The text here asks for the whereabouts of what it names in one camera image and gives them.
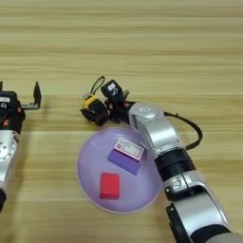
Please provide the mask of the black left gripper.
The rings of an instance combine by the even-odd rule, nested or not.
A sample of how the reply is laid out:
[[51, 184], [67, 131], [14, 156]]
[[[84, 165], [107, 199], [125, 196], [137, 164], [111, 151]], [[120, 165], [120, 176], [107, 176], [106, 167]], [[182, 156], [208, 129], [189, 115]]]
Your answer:
[[[3, 90], [3, 82], [0, 82], [0, 92]], [[23, 122], [26, 118], [26, 110], [38, 110], [42, 100], [39, 83], [36, 82], [33, 90], [34, 103], [6, 106], [0, 104], [0, 130], [12, 130], [18, 134], [22, 131]]]

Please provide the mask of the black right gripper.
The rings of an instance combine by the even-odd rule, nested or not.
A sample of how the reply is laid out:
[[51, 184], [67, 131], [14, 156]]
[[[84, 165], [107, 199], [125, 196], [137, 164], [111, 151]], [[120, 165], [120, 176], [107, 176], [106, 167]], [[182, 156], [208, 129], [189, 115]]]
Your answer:
[[96, 113], [86, 108], [82, 109], [81, 113], [87, 120], [99, 126], [103, 126], [109, 119], [115, 123], [129, 123], [129, 111], [134, 104], [135, 102], [129, 101], [119, 101], [117, 103], [105, 101], [109, 116], [104, 111]]

